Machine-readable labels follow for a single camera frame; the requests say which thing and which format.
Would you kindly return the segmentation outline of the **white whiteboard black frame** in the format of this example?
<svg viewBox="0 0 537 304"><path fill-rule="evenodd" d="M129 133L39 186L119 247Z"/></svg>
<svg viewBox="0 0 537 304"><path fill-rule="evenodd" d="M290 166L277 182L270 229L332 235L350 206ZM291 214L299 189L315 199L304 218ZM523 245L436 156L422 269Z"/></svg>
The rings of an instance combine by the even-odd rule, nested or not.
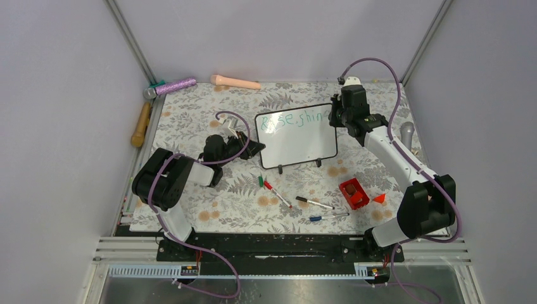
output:
<svg viewBox="0 0 537 304"><path fill-rule="evenodd" d="M334 158L338 154L336 129L329 125L331 104L317 104L261 113L255 117L264 169L281 168Z"/></svg>

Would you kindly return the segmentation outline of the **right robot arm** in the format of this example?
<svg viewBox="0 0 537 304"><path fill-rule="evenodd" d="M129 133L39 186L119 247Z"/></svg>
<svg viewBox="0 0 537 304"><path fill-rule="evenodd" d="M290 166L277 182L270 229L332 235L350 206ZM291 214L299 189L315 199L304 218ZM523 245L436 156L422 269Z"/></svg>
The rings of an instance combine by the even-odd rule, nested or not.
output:
<svg viewBox="0 0 537 304"><path fill-rule="evenodd" d="M390 133L386 118L370 113L362 85L344 85L331 102L330 125L346 128L351 137L380 159L403 192L396 217L365 232L363 252L369 260L380 260L388 253L388 246L455 223L454 180L449 175L437 175L408 153Z"/></svg>

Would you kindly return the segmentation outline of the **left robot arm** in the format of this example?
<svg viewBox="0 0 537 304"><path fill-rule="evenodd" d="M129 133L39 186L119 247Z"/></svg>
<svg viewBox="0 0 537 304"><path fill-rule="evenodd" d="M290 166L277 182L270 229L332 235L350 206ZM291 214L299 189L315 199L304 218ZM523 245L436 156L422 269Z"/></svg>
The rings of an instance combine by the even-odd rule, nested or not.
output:
<svg viewBox="0 0 537 304"><path fill-rule="evenodd" d="M236 134L227 139L220 135L207 137L200 163L189 156L158 148L132 181L132 193L156 214L166 237L174 240L172 252L181 260L191 259L197 246L189 239L193 227L179 204L186 186L215 187L223 176L222 167L235 156L249 160L266 148L242 131Z"/></svg>

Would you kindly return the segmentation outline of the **red marker pen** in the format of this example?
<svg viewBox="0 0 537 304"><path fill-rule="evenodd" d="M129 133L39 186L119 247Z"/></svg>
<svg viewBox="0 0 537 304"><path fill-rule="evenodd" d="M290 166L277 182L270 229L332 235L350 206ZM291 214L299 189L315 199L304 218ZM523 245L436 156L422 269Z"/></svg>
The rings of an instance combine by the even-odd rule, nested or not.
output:
<svg viewBox="0 0 537 304"><path fill-rule="evenodd" d="M263 185L271 191L282 203L284 203L289 209L292 209L293 206L268 182L264 181Z"/></svg>

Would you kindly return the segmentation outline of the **silver microphone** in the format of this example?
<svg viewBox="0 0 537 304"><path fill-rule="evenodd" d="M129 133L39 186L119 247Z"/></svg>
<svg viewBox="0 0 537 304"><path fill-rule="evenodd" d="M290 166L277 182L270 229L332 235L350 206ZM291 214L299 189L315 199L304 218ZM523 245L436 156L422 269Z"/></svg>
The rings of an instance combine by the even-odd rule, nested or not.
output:
<svg viewBox="0 0 537 304"><path fill-rule="evenodd" d="M415 127L412 122L404 122L400 127L400 140L409 151L412 150L412 138Z"/></svg>

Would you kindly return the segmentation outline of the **black marker pen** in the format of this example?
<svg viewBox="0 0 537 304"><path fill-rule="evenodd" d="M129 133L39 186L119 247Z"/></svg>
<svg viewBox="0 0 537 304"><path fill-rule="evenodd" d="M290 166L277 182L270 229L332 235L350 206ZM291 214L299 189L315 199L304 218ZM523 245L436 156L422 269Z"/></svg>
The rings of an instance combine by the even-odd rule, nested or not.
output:
<svg viewBox="0 0 537 304"><path fill-rule="evenodd" d="M326 210L334 210L335 209L334 206L323 204L323 203L320 203L318 201L307 199L307 198L304 198L304 197L301 197L301 196L295 197L295 200L299 203L299 205L301 207L306 207L307 205L308 206L311 205L311 206L317 206L317 207L320 207L320 208L323 208L323 209L326 209Z"/></svg>

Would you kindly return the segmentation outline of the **pink microphone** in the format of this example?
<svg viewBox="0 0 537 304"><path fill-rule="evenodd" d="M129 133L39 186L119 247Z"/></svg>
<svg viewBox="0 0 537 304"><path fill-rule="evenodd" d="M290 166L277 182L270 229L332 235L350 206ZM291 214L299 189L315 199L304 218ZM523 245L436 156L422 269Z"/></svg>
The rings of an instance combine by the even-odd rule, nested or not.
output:
<svg viewBox="0 0 537 304"><path fill-rule="evenodd" d="M233 79L233 78L224 77L218 74L213 74L210 77L210 82L216 86L229 86L229 87L238 87L238 88L243 88L243 89L254 89L254 90L261 89L261 85L257 82L241 80L241 79Z"/></svg>

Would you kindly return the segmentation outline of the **red plastic box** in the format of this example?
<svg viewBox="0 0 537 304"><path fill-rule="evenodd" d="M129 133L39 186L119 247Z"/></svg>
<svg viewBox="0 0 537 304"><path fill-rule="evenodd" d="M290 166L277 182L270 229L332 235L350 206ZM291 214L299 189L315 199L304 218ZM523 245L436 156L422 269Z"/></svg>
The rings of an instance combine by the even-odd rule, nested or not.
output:
<svg viewBox="0 0 537 304"><path fill-rule="evenodd" d="M352 210L362 208L370 202L370 198L367 196L357 178L342 182L339 185L339 190Z"/></svg>

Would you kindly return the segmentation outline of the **small orange block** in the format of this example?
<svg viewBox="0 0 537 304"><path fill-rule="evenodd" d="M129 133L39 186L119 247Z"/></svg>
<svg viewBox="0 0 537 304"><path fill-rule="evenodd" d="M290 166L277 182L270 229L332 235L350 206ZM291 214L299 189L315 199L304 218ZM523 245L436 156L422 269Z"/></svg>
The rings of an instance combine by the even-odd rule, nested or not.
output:
<svg viewBox="0 0 537 304"><path fill-rule="evenodd" d="M385 201L386 201L386 193L380 194L379 196L376 196L372 200L376 203L383 205L385 204Z"/></svg>

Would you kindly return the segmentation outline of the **blue marker pen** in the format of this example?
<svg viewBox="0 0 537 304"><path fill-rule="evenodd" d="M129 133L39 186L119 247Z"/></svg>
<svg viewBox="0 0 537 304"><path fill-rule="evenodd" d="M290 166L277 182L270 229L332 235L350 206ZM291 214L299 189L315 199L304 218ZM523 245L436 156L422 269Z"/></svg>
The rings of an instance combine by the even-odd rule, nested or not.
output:
<svg viewBox="0 0 537 304"><path fill-rule="evenodd" d="M345 213L335 213L335 214L331 214L331 215L321 215L321 216L315 216L315 217L310 217L309 218L309 221L310 222L318 222L318 221L321 221L321 220L327 220L327 219L337 219L337 218L341 218L341 217L347 217L349 216L350 214L345 212Z"/></svg>

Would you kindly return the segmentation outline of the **gold microphone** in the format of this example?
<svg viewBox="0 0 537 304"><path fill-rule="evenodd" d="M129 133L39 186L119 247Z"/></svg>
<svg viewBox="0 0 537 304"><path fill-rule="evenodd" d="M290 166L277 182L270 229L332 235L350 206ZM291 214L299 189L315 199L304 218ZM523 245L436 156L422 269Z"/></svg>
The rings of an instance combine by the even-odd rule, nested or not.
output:
<svg viewBox="0 0 537 304"><path fill-rule="evenodd" d="M135 148L140 148L145 142L146 130L148 128L150 115L151 103L144 103L135 130L130 139L131 145Z"/></svg>

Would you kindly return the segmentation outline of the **purple glitter microphone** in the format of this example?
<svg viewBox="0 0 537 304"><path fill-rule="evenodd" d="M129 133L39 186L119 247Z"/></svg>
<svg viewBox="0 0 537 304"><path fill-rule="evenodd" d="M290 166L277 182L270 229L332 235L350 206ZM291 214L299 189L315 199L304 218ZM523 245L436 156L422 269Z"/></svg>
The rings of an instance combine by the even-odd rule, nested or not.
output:
<svg viewBox="0 0 537 304"><path fill-rule="evenodd" d="M196 84L197 84L197 81L193 77L189 77L189 78L182 79L182 80L176 80L174 82L165 82L162 80L161 82L155 85L150 85L147 89L143 91L142 95L146 99L155 99L158 96L177 92L182 89L195 86Z"/></svg>

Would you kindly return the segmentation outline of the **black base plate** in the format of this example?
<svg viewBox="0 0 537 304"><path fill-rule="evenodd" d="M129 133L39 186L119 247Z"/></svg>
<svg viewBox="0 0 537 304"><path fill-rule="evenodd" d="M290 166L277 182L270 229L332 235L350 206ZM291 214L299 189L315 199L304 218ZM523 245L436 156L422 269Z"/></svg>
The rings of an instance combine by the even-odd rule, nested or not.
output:
<svg viewBox="0 0 537 304"><path fill-rule="evenodd" d="M184 244L163 238L156 259L192 262L206 276L230 275L231 266L242 276L352 275L355 263L404 262L402 249L392 250L372 250L361 235L193 232Z"/></svg>

